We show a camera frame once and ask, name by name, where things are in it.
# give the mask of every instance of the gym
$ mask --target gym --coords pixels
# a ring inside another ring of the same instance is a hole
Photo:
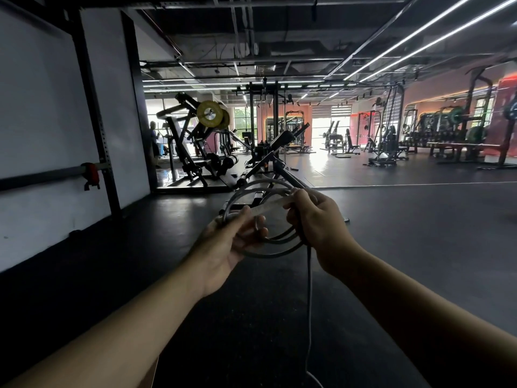
[[[0,385],[249,205],[265,245],[139,387],[438,386],[311,259],[281,208],[293,188],[517,336],[516,16],[517,0],[0,0]]]

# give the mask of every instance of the forearm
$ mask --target forearm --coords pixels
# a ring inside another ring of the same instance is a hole
[[[335,276],[359,298],[431,385],[517,377],[517,338],[358,246],[339,261]]]
[[[182,264],[7,386],[135,387],[200,299],[201,291],[196,266]]]

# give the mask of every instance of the weight plate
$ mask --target weight plate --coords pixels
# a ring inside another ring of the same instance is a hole
[[[217,125],[217,129],[228,129],[229,128],[229,113],[223,110],[223,120],[219,125]]]
[[[207,128],[215,128],[223,119],[223,109],[214,101],[203,101],[197,108],[199,122]]]
[[[505,118],[509,121],[517,120],[517,99],[512,100],[503,111]]]
[[[456,106],[449,111],[448,114],[449,121],[453,125],[458,125],[463,121],[463,108],[461,106]]]

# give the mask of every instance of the hand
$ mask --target hand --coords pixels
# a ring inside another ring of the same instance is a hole
[[[338,205],[313,189],[299,189],[289,208],[287,221],[315,250],[320,265],[333,275],[336,262],[352,248],[361,248],[348,232]]]
[[[258,217],[259,227],[265,220],[263,216]],[[184,262],[196,267],[202,296],[221,288],[233,268],[243,259],[242,250],[260,244],[267,237],[267,228],[257,232],[254,226],[255,219],[250,208],[245,206],[238,214],[230,214],[230,222],[225,226],[222,216],[218,216],[203,230]]]

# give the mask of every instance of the yellow weight plate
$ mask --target yellow weight plate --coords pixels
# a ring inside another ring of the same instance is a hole
[[[223,110],[223,120],[221,121],[221,123],[217,126],[217,129],[228,129],[229,127],[229,113],[222,109]]]
[[[207,128],[215,128],[223,119],[223,109],[214,101],[203,101],[196,111],[199,122]]]

